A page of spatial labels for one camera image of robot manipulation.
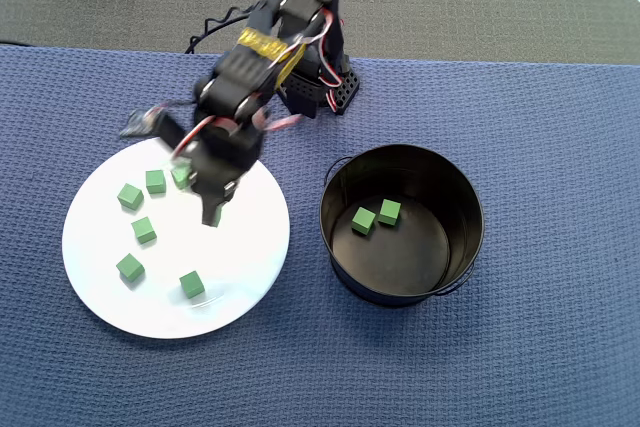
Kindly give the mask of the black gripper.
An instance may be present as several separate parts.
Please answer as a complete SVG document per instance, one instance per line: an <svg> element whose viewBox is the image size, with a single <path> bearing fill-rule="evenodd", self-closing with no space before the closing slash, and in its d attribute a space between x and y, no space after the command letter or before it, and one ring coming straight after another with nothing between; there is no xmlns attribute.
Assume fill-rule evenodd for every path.
<svg viewBox="0 0 640 427"><path fill-rule="evenodd" d="M264 131L253 125L228 130L209 123L197 134L191 152L195 180L191 184L202 200L202 224L217 227L223 206L230 202L238 181L262 153Z"/></svg>

